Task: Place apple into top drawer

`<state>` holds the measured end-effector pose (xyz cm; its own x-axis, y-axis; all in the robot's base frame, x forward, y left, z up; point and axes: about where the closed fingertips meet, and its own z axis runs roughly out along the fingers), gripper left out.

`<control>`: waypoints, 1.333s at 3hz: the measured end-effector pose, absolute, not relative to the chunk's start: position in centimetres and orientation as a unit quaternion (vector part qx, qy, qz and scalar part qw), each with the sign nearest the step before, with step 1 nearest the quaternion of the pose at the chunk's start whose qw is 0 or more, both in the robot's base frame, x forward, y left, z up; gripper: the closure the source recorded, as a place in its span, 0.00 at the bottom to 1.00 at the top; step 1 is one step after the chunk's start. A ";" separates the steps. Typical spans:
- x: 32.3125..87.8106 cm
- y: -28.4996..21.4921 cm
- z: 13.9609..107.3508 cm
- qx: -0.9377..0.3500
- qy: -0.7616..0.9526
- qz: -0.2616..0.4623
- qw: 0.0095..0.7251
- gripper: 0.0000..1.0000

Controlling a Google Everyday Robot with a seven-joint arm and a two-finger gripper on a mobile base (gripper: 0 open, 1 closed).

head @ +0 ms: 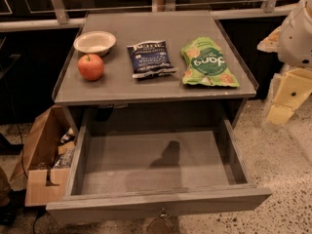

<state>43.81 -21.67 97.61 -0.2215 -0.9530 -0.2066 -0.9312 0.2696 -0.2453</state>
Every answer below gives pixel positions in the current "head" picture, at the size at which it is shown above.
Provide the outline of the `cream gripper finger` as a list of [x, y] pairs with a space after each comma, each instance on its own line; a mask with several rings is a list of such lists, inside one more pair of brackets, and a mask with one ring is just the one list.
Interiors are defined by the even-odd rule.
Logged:
[[312, 71], [295, 68], [284, 73], [273, 98], [267, 120], [275, 125], [286, 124], [295, 111], [312, 94]]

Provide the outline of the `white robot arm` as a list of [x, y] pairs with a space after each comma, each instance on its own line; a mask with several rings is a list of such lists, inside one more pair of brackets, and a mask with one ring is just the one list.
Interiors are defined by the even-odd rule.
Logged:
[[257, 45], [289, 67], [280, 76], [267, 120], [284, 125], [312, 94], [312, 0], [300, 0], [283, 23]]

